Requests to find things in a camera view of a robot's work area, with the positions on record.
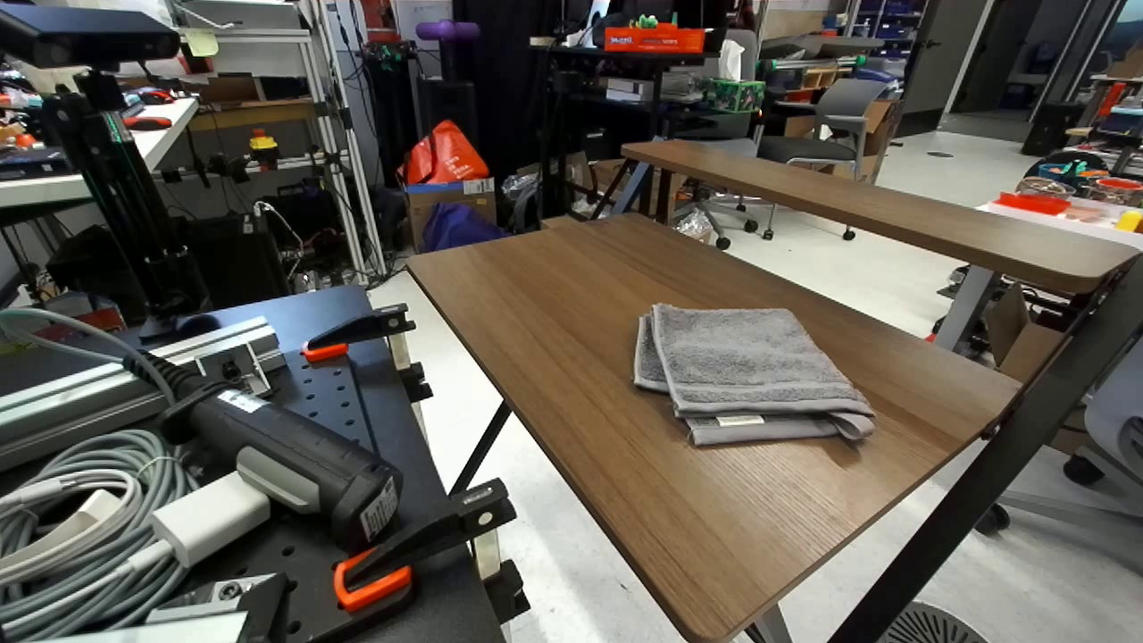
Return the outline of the black perforated workbench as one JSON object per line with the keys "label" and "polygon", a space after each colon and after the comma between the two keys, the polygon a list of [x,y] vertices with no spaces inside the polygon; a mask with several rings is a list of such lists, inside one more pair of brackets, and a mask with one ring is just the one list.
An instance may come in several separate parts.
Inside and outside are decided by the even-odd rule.
{"label": "black perforated workbench", "polygon": [[[117,509],[104,524],[91,524],[91,547],[83,540],[27,544],[4,559],[7,587],[67,568],[57,596],[13,600],[13,617],[4,622],[7,637],[48,637],[84,615],[97,622],[110,615],[136,622],[141,605],[117,593],[160,568],[182,574],[255,530],[266,517],[266,503],[277,503],[319,517],[347,549],[327,572],[332,587],[324,596],[340,617],[320,627],[314,643],[347,643],[357,631],[384,631],[392,627],[409,627],[405,643],[503,643],[488,600],[444,605],[417,587],[421,568],[434,568],[439,562],[459,564],[471,537],[515,517],[501,481],[484,481],[463,496],[439,496],[409,522],[398,514],[398,473],[384,459],[265,396],[244,394],[220,371],[193,362],[171,366],[171,344],[160,350],[120,344],[117,369],[165,394],[157,430],[83,441],[48,460],[33,485],[10,494],[10,503],[33,503],[54,491],[120,481]],[[173,459],[157,450],[127,473],[110,465],[110,443],[157,443],[178,431],[227,459],[232,473],[154,509],[139,524],[139,547],[114,562],[110,544],[117,540],[120,514],[146,499],[146,481],[165,481]]]}

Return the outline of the orange tray on stand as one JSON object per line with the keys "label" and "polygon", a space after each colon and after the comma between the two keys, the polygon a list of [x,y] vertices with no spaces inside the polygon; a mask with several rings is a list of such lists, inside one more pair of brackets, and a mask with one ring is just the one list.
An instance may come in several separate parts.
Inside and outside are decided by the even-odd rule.
{"label": "orange tray on stand", "polygon": [[701,53],[703,50],[705,32],[703,28],[678,28],[670,22],[654,26],[654,28],[617,28],[611,26],[604,32],[604,50],[607,53]]}

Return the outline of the cardboard box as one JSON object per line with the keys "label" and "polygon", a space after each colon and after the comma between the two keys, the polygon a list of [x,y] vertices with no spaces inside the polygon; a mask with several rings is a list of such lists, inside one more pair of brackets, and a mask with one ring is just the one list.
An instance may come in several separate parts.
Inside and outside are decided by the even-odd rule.
{"label": "cardboard box", "polygon": [[409,242],[423,246],[429,242],[429,222],[434,210],[471,210],[484,225],[495,222],[501,204],[495,204],[495,184],[492,179],[469,179],[469,184],[446,184],[446,186],[405,186],[405,222],[409,222]]}

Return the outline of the black handheld scanner device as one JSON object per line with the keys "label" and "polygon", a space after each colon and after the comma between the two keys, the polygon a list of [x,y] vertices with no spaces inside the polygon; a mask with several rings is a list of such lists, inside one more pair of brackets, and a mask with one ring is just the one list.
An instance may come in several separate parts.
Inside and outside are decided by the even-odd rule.
{"label": "black handheld scanner device", "polygon": [[297,514],[320,514],[341,549],[372,547],[398,509],[398,473],[347,435],[272,400],[218,388],[186,412],[190,430]]}

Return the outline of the white power adapter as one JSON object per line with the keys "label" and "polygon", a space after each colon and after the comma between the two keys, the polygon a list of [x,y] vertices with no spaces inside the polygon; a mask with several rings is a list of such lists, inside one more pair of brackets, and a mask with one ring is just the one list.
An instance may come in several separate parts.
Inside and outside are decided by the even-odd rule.
{"label": "white power adapter", "polygon": [[227,473],[154,512],[157,537],[182,568],[205,562],[272,517],[272,499]]}

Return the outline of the white metal shelf rack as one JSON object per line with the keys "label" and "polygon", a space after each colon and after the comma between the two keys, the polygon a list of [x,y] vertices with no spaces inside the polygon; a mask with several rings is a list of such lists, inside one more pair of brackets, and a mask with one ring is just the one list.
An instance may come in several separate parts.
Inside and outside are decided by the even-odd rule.
{"label": "white metal shelf rack", "polygon": [[304,85],[314,104],[320,171],[340,206],[353,279],[379,281],[390,277],[390,266],[353,116],[341,104],[340,53],[324,18],[327,0],[274,0],[285,10],[285,26],[238,26],[232,10],[252,3],[255,0],[171,0],[178,18],[196,28],[210,28],[220,43],[297,50]]}

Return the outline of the grey towel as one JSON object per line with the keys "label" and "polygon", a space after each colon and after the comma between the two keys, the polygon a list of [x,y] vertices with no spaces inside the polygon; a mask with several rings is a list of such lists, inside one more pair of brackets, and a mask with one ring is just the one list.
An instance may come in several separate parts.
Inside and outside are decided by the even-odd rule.
{"label": "grey towel", "polygon": [[876,430],[864,394],[784,306],[654,304],[635,324],[630,381],[670,400],[691,448],[860,443]]}

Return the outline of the long wooden shelf board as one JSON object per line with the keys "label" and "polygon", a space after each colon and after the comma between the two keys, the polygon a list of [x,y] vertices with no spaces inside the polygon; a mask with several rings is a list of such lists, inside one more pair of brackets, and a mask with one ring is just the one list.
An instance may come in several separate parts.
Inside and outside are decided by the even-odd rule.
{"label": "long wooden shelf board", "polygon": [[690,140],[626,144],[622,156],[982,266],[1050,293],[1094,293],[1140,266],[1132,246],[1109,240],[835,179],[795,166],[739,156]]}

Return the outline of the grey office chair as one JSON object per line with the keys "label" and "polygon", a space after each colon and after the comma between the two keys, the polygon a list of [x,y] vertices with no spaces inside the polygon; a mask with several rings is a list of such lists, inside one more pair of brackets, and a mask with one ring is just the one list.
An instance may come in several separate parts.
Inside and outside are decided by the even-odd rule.
{"label": "grey office chair", "polygon": [[711,144],[721,155],[759,156],[776,166],[795,166],[814,171],[844,171],[864,184],[864,162],[871,156],[876,130],[884,121],[892,97],[871,79],[838,79],[814,104],[810,130],[798,135],[759,135]]}

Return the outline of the black orange clamp near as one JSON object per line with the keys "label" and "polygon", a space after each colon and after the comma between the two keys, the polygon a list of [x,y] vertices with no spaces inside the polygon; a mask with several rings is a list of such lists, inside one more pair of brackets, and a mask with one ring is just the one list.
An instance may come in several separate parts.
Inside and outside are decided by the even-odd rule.
{"label": "black orange clamp near", "polygon": [[347,615],[379,608],[414,584],[423,559],[463,547],[515,517],[515,503],[501,479],[453,494],[429,522],[405,524],[383,544],[341,559],[332,568],[332,596]]}

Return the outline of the orange bag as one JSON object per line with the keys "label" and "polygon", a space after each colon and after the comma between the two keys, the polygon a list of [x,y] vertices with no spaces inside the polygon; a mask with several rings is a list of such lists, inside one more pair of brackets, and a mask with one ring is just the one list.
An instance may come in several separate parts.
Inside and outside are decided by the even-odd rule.
{"label": "orange bag", "polygon": [[405,186],[448,186],[484,179],[488,166],[448,118],[434,121],[402,156]]}

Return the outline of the aluminium extrusion rail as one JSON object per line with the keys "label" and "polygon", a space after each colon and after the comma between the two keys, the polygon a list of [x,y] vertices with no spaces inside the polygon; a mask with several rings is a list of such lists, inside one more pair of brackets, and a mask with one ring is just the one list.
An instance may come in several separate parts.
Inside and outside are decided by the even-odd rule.
{"label": "aluminium extrusion rail", "polygon": [[[165,344],[157,348],[157,359],[245,394],[266,394],[266,374],[280,369],[277,336],[266,317],[245,317]],[[4,394],[0,467],[48,459],[104,430],[146,422],[160,408],[165,394],[123,371],[117,362]]]}

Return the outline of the black orange clamp far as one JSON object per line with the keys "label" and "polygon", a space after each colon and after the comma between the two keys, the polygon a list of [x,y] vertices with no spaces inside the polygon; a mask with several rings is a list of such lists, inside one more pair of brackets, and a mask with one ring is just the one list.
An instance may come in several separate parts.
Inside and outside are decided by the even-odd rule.
{"label": "black orange clamp far", "polygon": [[347,362],[353,344],[383,344],[390,336],[409,333],[414,322],[405,317],[402,304],[374,306],[360,317],[349,317],[327,333],[319,333],[304,344],[298,359],[307,366],[332,366]]}

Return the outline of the black orange clamp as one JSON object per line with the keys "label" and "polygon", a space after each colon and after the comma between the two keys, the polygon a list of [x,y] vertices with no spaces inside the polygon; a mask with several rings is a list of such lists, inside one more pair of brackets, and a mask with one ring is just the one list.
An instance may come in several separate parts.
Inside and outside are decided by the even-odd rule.
{"label": "black orange clamp", "polygon": [[341,559],[332,568],[332,596],[347,615],[379,608],[414,584],[423,559],[463,547],[515,517],[515,503],[501,479],[453,494],[429,522],[405,524],[383,544]]}
{"label": "black orange clamp", "polygon": [[405,317],[402,304],[374,306],[360,317],[349,317],[327,333],[319,333],[304,344],[298,359],[307,366],[332,366],[347,362],[353,344],[383,344],[390,336],[409,333],[414,322]]}

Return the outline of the wooden table with black frame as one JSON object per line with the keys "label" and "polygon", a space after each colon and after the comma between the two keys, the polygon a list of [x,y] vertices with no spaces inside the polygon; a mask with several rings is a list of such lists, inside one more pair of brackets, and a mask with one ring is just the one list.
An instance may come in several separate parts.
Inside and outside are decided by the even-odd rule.
{"label": "wooden table with black frame", "polygon": [[[1027,381],[638,215],[421,255],[409,277],[696,643],[726,643],[767,617],[933,473],[966,459],[971,467],[829,637],[876,643],[1140,336],[1140,262],[1125,252],[1107,252],[1081,281],[1097,304]],[[630,381],[635,322],[655,302],[792,310],[871,400],[871,441],[690,448],[670,403]]]}

